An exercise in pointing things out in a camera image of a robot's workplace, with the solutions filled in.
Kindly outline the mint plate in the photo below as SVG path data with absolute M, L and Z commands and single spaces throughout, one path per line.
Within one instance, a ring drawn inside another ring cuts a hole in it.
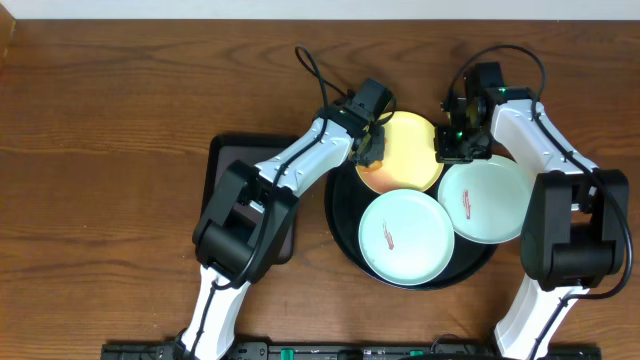
M 417 286 L 438 277 L 454 252 L 449 215 L 429 195 L 400 189 L 378 196 L 365 209 L 358 244 L 366 264 L 398 286 Z
M 437 200 L 457 234 L 493 245 L 520 235 L 532 189 L 525 169 L 495 155 L 451 166 L 438 186 Z

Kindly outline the yellow plate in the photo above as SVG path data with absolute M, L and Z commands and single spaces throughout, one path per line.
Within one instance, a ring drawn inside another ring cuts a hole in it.
M 358 165 L 360 180 L 378 194 L 397 189 L 427 191 L 444 169 L 436 161 L 435 126 L 421 115 L 398 111 L 383 128 L 383 159 L 369 167 Z

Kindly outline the round black serving tray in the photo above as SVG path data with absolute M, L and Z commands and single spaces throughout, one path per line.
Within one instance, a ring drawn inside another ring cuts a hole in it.
M 386 285 L 417 291 L 439 290 L 459 284 L 477 273 L 498 246 L 476 243 L 455 234 L 455 247 L 447 267 L 433 280 L 414 286 L 396 285 L 377 275 L 366 263 L 358 241 L 358 227 L 367 206 L 379 194 L 360 179 L 355 165 L 347 161 L 328 173 L 325 214 L 330 232 L 343 254 L 362 272 Z

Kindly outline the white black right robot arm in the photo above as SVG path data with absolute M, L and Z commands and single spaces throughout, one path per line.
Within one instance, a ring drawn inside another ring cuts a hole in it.
M 628 180 L 576 151 L 528 88 L 449 93 L 442 109 L 451 123 L 436 130 L 438 161 L 468 168 L 498 142 L 534 177 L 520 232 L 525 276 L 494 340 L 505 358 L 542 358 L 576 302 L 611 298 L 630 278 Z

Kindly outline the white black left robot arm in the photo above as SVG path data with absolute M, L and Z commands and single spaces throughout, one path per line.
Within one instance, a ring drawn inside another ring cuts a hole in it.
M 247 290 L 275 263 L 301 195 L 347 160 L 381 159 L 382 127 L 393 115 L 331 107 L 281 153 L 255 165 L 236 160 L 225 169 L 192 237 L 201 285 L 178 341 L 181 358 L 227 353 Z

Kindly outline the orange green scrub sponge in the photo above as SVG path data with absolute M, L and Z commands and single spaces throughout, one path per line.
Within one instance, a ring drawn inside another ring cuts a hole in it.
M 355 165 L 370 168 L 376 162 L 381 162 L 385 151 L 385 129 L 373 127 L 359 143 L 352 161 Z

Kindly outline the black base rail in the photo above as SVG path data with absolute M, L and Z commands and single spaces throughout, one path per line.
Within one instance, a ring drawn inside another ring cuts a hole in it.
M 179 360 L 189 356 L 172 342 L 157 344 L 105 344 L 101 360 Z M 440 343 L 418 346 L 269 345 L 244 342 L 232 346 L 223 360 L 398 360 L 398 359 L 497 359 L 487 346 Z

